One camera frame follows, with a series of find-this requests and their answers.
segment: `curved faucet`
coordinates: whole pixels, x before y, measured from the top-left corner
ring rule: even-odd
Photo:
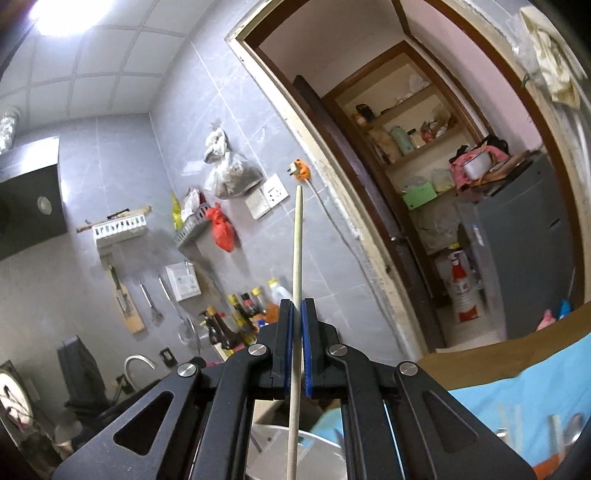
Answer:
[[[141,360],[142,362],[148,364],[152,368],[152,370],[156,369],[156,364],[152,360],[143,355],[131,355],[125,359],[125,363],[123,365],[123,372],[125,374],[125,378],[127,380],[127,383],[129,383],[134,390],[137,390],[137,387],[131,381],[131,376],[128,372],[129,362],[131,362],[132,360]]]

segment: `gray tile wall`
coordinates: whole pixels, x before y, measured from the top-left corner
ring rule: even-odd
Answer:
[[[56,346],[79,335],[95,357],[112,395],[111,383],[123,372],[127,356],[140,353],[154,361],[153,371],[131,364],[143,387],[168,373],[158,352],[170,347],[179,362],[194,352],[177,339],[175,310],[156,281],[163,265],[184,260],[172,245],[171,184],[148,115],[87,118],[27,133],[17,145],[60,136],[60,174],[69,233],[0,262],[0,363],[10,359],[33,380],[40,406],[55,420],[67,400]],[[113,264],[128,286],[147,330],[132,335],[113,296],[91,232],[76,234],[85,219],[99,221],[124,208],[151,205],[149,232],[119,244]],[[138,283],[142,280],[166,319],[151,321]],[[197,314],[203,302],[187,309]],[[219,359],[211,347],[208,361]]]
[[[253,220],[242,199],[222,202],[239,236],[228,254],[209,235],[198,240],[225,293],[266,285],[272,277],[291,285],[293,217],[296,183],[286,173],[296,158],[307,160],[283,121],[239,60],[224,36],[253,6],[254,0],[219,0],[207,11],[179,52],[170,77],[151,110],[164,165],[177,195],[202,186],[209,166],[200,160],[212,126],[220,125],[234,151],[258,164],[267,177],[278,173],[291,193],[270,213]],[[347,243],[360,250],[328,190],[313,172],[312,183]],[[377,361],[396,364],[404,354],[397,344],[368,276],[330,223],[319,199],[305,187],[304,294],[316,299],[320,317],[337,326],[346,343]],[[363,255],[364,269],[370,267]]]

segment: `hanging plastic bag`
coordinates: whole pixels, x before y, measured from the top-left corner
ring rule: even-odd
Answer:
[[[262,180],[262,173],[252,162],[229,150],[226,134],[221,128],[209,134],[205,146],[204,161],[215,166],[203,189],[217,198],[227,200],[242,196]]]
[[[226,252],[234,250],[236,232],[228,217],[222,212],[219,202],[216,202],[215,207],[205,210],[205,217],[212,221],[212,237],[216,245]]]

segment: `white plastic bag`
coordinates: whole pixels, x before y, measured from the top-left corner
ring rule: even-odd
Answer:
[[[213,163],[203,189],[226,200],[244,195],[262,180],[262,174],[252,162],[228,149],[226,134],[217,128],[207,137],[204,161]]]

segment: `black range hood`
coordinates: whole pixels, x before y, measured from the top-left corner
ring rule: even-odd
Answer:
[[[0,155],[0,260],[67,232],[59,137]]]

